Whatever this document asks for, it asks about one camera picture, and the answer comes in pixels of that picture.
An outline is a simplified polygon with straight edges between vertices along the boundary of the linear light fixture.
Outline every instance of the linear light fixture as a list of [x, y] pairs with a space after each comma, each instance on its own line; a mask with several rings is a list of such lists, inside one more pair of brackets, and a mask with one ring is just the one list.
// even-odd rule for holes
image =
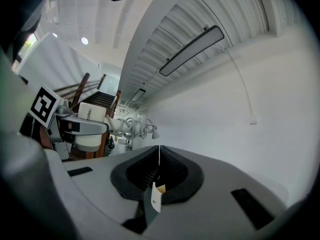
[[177, 52], [161, 69], [160, 74], [167, 77], [181, 65], [192, 59], [203, 50], [225, 38], [221, 29], [214, 25]]
[[140, 97], [142, 96], [142, 95], [144, 95], [146, 93], [146, 91], [144, 90], [144, 89], [139, 89], [136, 93], [135, 93], [135, 95], [132, 97], [132, 101], [133, 102], [136, 102], [137, 100], [139, 100], [140, 99]]

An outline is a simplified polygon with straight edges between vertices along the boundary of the staircase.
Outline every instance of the staircase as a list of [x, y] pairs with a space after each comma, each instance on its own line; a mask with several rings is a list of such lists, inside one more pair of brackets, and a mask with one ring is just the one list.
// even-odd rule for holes
[[[82, 102], [106, 108], [108, 114], [108, 111], [111, 109], [111, 105], [114, 100], [115, 96], [98, 91], [90, 97], [84, 99]], [[74, 112], [78, 112], [78, 110], [79, 105], [73, 109]]]

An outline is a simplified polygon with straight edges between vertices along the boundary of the corrugated ceiling panel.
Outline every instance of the corrugated ceiling panel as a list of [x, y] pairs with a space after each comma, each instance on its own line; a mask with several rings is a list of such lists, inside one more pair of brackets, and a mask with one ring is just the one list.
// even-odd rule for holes
[[[281, 24], [292, 25], [302, 20], [300, 10], [291, 0], [277, 0]], [[213, 46], [180, 66], [168, 77], [160, 68], [183, 46], [217, 25], [225, 38], [216, 46], [228, 48], [248, 38], [265, 34], [268, 21], [261, 0], [180, 0], [162, 19], [147, 41], [129, 76], [122, 99], [131, 99], [139, 88], [146, 90], [144, 98], [152, 97], [179, 77], [196, 70], [221, 50]]]

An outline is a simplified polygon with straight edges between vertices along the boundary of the white wall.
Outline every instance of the white wall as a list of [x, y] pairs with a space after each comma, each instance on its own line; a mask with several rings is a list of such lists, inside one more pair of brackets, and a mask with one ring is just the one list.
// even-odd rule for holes
[[[319, 166], [320, 61], [301, 26], [230, 49], [257, 124], [250, 125], [240, 77], [225, 54], [167, 87], [147, 104], [162, 145], [233, 164], [290, 206], [310, 191]], [[154, 145], [149, 136], [133, 148]]]
[[100, 64], [101, 72], [112, 78], [120, 79], [122, 68], [110, 63]]
[[[34, 95], [42, 84], [55, 90], [80, 83], [86, 73], [90, 74], [89, 81], [102, 76], [97, 65], [50, 33], [32, 47], [17, 69], [17, 74], [29, 81], [28, 87]], [[96, 91], [82, 94], [80, 101]]]
[[106, 74], [99, 91], [105, 94], [116, 96], [118, 86], [119, 80]]

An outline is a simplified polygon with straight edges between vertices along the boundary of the window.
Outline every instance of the window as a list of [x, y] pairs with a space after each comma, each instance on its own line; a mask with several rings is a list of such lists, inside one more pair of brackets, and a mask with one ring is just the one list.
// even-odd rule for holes
[[35, 34], [32, 33], [29, 35], [28, 39], [25, 41], [23, 47], [18, 52], [18, 56], [16, 60], [12, 64], [12, 71], [17, 72], [17, 69], [21, 63], [21, 60], [27, 55], [27, 53], [30, 51], [31, 47], [38, 41]]

